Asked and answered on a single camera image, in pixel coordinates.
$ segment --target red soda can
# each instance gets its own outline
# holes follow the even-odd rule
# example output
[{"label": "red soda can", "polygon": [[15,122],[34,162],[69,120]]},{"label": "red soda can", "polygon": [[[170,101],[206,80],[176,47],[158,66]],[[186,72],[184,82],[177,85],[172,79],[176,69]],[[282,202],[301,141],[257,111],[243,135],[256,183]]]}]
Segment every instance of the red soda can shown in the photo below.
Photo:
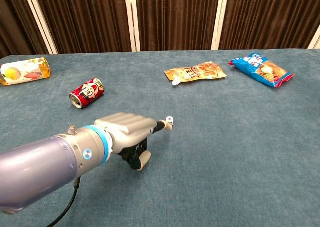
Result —
[{"label": "red soda can", "polygon": [[78,109],[86,107],[105,92],[104,85],[97,78],[92,78],[69,94],[72,104]]}]

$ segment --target black cable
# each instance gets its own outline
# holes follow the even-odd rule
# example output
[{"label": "black cable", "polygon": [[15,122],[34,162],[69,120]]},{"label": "black cable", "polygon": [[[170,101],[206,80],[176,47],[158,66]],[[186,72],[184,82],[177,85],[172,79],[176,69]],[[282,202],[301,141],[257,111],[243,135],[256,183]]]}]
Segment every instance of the black cable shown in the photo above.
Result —
[{"label": "black cable", "polygon": [[62,214],[60,214],[60,216],[58,218],[56,218],[56,220],[53,221],[51,224],[49,224],[47,227],[55,226],[66,215],[66,213],[70,210],[72,204],[74,203],[74,201],[76,199],[76,195],[77,195],[77,192],[78,192],[78,189],[79,189],[79,186],[80,186],[80,179],[81,179],[81,176],[74,181],[73,196],[72,196],[72,199],[70,200],[68,206],[62,212]]}]

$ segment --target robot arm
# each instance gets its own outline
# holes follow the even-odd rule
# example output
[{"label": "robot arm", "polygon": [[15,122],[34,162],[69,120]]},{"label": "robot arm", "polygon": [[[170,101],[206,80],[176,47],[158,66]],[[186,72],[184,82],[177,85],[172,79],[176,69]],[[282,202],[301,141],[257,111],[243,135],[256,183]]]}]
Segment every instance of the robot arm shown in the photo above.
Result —
[{"label": "robot arm", "polygon": [[0,210],[23,210],[105,163],[111,154],[143,143],[158,123],[117,113],[97,119],[94,125],[70,126],[67,133],[0,154]]}]

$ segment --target blue snack bag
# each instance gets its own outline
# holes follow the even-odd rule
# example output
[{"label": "blue snack bag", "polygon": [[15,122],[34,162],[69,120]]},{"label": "blue snack bag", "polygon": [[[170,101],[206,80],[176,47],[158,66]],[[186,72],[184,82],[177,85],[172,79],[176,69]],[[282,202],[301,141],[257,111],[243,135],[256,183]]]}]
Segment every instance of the blue snack bag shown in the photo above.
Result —
[{"label": "blue snack bag", "polygon": [[243,58],[235,58],[230,61],[229,65],[234,65],[238,70],[256,81],[274,88],[280,87],[284,81],[288,82],[294,76],[294,74],[280,68],[259,53],[252,53]]}]

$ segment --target plastic bottle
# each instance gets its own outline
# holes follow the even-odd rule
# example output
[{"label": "plastic bottle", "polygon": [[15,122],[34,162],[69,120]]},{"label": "plastic bottle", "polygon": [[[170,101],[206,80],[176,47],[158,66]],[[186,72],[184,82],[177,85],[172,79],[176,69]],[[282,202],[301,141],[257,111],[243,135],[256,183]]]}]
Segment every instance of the plastic bottle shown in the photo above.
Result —
[{"label": "plastic bottle", "polygon": [[0,65],[0,83],[4,86],[47,79],[50,74],[50,66],[45,58]]}]

